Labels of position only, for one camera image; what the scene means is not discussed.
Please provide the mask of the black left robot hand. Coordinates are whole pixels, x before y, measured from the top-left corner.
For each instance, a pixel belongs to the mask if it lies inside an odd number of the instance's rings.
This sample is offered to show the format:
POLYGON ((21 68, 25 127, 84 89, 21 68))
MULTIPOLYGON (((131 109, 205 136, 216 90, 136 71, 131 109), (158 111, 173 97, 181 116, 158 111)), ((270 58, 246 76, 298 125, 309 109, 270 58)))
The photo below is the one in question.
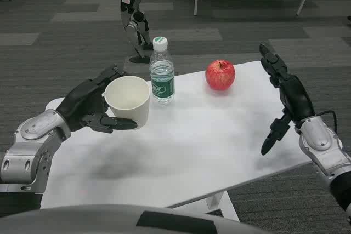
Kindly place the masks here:
POLYGON ((127 75, 128 73, 119 70, 117 65, 107 67, 98 77, 85 80, 71 90, 56 111, 72 132, 84 127, 102 133, 137 128, 137 123, 131 119, 109 117, 106 114, 108 104, 103 92, 112 81, 127 75))

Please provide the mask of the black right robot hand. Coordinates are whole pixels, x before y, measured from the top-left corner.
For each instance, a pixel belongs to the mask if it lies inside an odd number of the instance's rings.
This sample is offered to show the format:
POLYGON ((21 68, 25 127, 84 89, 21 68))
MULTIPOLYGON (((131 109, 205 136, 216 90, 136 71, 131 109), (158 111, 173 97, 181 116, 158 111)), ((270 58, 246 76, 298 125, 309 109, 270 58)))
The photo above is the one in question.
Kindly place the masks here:
POLYGON ((278 88, 280 101, 284 106, 282 117, 274 119, 270 125, 270 133, 262 145, 261 154, 266 155, 285 136, 291 122, 300 127, 304 119, 315 115, 315 111, 302 82, 288 72, 283 59, 262 43, 259 45, 259 52, 262 56, 261 64, 273 87, 278 88))

